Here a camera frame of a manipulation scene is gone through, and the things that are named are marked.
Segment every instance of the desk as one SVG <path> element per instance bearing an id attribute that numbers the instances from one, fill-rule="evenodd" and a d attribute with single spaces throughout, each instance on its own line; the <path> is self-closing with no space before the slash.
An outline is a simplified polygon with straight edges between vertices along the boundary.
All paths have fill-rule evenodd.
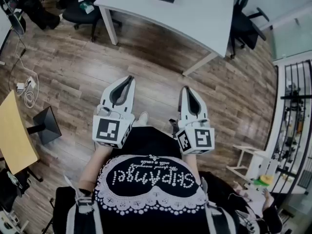
<path id="1" fill-rule="evenodd" d="M 20 116 L 13 90 L 0 106 L 0 149 L 12 174 L 39 159 Z"/>
<path id="2" fill-rule="evenodd" d="M 6 16 L 5 12 L 0 9 L 0 55 L 4 48 L 7 38 L 9 37 L 10 29 L 11 29 L 11 22 L 9 21 L 8 17 Z"/>
<path id="3" fill-rule="evenodd" d="M 186 70 L 195 71 L 217 56 L 225 57 L 229 41 L 234 0 L 96 0 L 112 44 L 118 39 L 109 10 L 140 17 L 190 39 L 211 53 Z"/>

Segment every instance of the person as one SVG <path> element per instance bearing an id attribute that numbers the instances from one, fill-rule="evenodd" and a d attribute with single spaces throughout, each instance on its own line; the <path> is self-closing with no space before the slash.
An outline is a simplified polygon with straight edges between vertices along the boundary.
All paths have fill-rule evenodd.
<path id="1" fill-rule="evenodd" d="M 60 17 L 46 11 L 39 0 L 19 0 L 18 8 L 42 30 L 46 27 L 55 29 L 60 22 Z"/>
<path id="2" fill-rule="evenodd" d="M 148 113 L 143 112 L 122 149 L 97 146 L 81 174 L 81 198 L 92 197 L 100 220 L 95 214 L 86 220 L 73 208 L 80 205 L 77 196 L 76 202 L 73 199 L 79 192 L 72 190 L 64 197 L 65 189 L 57 189 L 56 234 L 238 233 L 236 209 L 223 200 L 233 189 L 211 173 L 200 174 L 195 155 L 181 155 L 172 137 L 147 122 Z M 76 212 L 75 220 L 69 217 L 71 211 Z M 99 221 L 102 232 L 97 231 Z"/>
<path id="3" fill-rule="evenodd" d="M 228 212 L 235 211 L 239 219 L 238 233 L 279 234 L 283 223 L 273 205 L 274 198 L 267 189 L 263 190 L 265 201 L 262 205 L 262 216 L 257 215 L 242 196 L 225 181 L 211 173 L 199 172 L 208 181 L 211 190 L 208 191 L 209 199 L 223 207 Z"/>

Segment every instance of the white shoe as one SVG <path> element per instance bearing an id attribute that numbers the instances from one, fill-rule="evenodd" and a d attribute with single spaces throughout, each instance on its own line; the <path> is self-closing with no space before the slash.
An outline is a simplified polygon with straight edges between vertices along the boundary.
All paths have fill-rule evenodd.
<path id="1" fill-rule="evenodd" d="M 138 123 L 140 125 L 143 125 L 143 126 L 146 126 L 147 124 L 147 121 L 148 121 L 148 113 L 147 112 L 143 112 L 140 117 L 138 118 Z"/>

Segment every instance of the backpack strap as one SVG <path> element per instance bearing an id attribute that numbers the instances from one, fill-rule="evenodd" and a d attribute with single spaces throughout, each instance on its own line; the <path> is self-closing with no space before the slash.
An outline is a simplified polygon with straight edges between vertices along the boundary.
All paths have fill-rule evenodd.
<path id="1" fill-rule="evenodd" d="M 68 185 L 71 186 L 76 192 L 75 195 L 76 203 L 72 206 L 67 215 L 66 234 L 76 233 L 75 232 L 76 214 L 90 214 L 91 212 L 93 213 L 96 234 L 103 234 L 98 203 L 96 201 L 92 201 L 92 198 L 90 196 L 86 197 L 82 192 L 80 192 L 76 187 L 73 186 L 72 182 L 66 176 L 64 177 Z"/>
<path id="2" fill-rule="evenodd" d="M 201 178 L 202 189 L 206 194 L 206 218 L 210 234 L 236 234 L 234 220 L 223 208 L 209 201 L 207 181 Z"/>

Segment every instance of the wall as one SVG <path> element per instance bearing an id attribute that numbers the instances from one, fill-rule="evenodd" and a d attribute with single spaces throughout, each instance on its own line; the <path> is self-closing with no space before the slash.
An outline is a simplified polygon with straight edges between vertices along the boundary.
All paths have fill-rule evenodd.
<path id="1" fill-rule="evenodd" d="M 249 15 L 256 12 L 256 8 L 259 7 L 267 14 L 270 21 L 273 21 L 309 3 L 312 3 L 312 0 L 249 0 L 244 12 Z M 258 27 L 267 25 L 263 17 L 256 18 L 254 22 Z"/>

